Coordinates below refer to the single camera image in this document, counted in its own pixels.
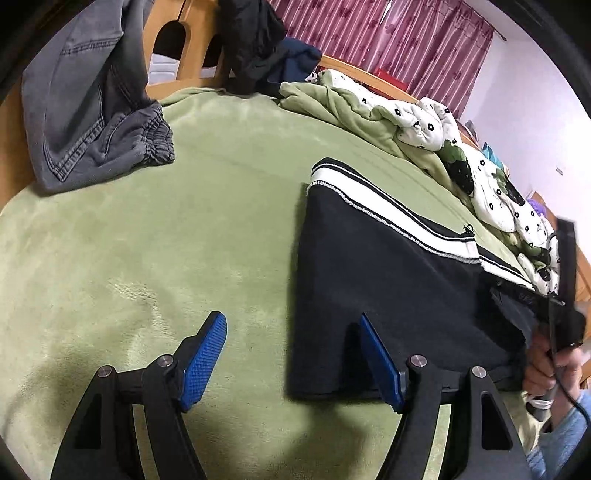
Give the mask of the person's right hand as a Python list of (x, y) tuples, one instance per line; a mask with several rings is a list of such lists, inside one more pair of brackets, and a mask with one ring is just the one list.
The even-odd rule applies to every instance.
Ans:
[(549, 328), (538, 326), (532, 336), (532, 344), (527, 352), (527, 366), (525, 368), (523, 389), (530, 395), (537, 397), (550, 393), (554, 387), (560, 387), (573, 399), (580, 396), (580, 382), (582, 379), (583, 352), (580, 347), (570, 347), (561, 350), (550, 358), (551, 343)]

